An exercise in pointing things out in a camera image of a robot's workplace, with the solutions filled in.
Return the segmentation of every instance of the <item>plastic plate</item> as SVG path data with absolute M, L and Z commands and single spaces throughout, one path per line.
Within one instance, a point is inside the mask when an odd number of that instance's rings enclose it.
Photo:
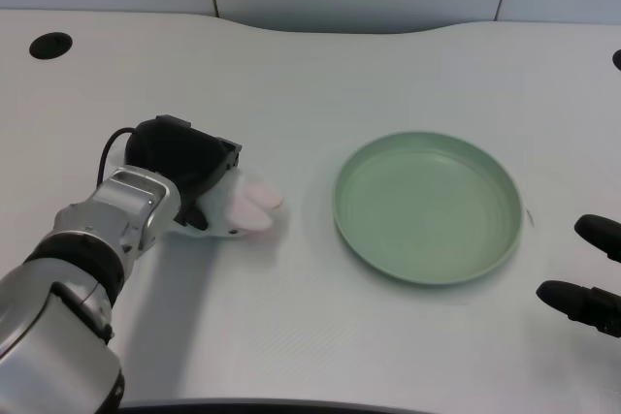
M 345 162 L 333 199 L 345 241 L 373 267 L 414 283 L 481 276 L 517 247 L 522 204 L 491 156 L 436 133 L 400 133 Z

